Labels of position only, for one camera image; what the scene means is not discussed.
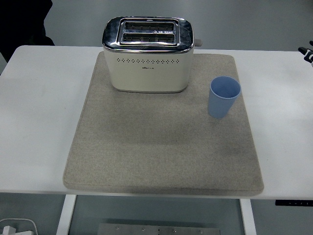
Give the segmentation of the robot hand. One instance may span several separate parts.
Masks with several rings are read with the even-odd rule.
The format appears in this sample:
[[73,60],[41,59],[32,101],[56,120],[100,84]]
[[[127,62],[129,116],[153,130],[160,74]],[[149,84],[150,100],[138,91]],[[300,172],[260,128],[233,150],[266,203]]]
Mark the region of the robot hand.
[[313,50],[305,47],[299,47],[298,51],[304,56],[304,60],[313,65]]

